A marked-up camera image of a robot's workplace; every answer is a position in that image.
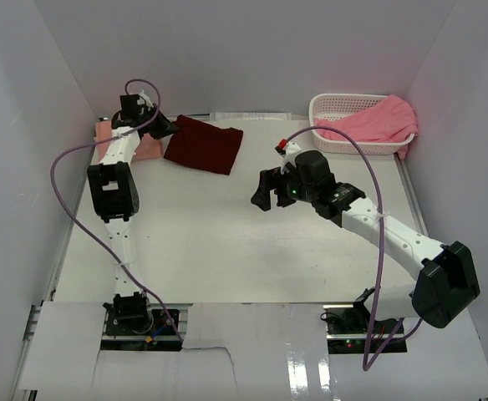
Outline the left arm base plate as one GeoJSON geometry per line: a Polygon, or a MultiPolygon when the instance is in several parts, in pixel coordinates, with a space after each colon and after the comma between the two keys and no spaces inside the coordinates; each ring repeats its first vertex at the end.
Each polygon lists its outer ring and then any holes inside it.
{"type": "Polygon", "coordinates": [[[118,322],[114,313],[106,312],[100,349],[122,352],[179,352],[181,341],[161,309],[151,310],[146,327],[135,331],[118,322]]]}

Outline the dark red t shirt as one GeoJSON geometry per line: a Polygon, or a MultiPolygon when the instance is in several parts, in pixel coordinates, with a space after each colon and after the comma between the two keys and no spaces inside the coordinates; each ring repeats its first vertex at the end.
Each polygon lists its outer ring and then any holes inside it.
{"type": "Polygon", "coordinates": [[[221,129],[179,115],[164,159],[178,165],[219,175],[229,175],[241,148],[243,131],[221,129]]]}

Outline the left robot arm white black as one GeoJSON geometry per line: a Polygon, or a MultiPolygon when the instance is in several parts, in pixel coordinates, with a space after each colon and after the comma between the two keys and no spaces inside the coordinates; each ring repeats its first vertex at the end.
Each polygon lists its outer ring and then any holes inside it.
{"type": "Polygon", "coordinates": [[[140,197],[130,165],[142,138],[155,140],[174,134],[177,128],[145,93],[120,97],[121,109],[110,120],[96,124],[94,142],[98,161],[87,170],[89,189],[96,215],[103,221],[115,261],[114,299],[106,307],[114,323],[135,334],[145,334],[154,326],[150,299],[143,281],[132,234],[132,217],[140,210],[140,197]]]}

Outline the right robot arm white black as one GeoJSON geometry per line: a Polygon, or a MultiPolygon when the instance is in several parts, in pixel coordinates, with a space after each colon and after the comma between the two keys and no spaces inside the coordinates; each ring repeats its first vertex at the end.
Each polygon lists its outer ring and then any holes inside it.
{"type": "Polygon", "coordinates": [[[405,317],[444,328],[480,295],[466,245],[446,245],[379,213],[363,191],[336,180],[327,159],[316,150],[298,151],[282,166],[261,171],[251,202],[269,211],[272,195],[279,207],[298,201],[310,204],[323,219],[378,247],[413,279],[399,287],[372,287],[354,301],[353,320],[362,332],[375,332],[384,320],[405,317]]]}

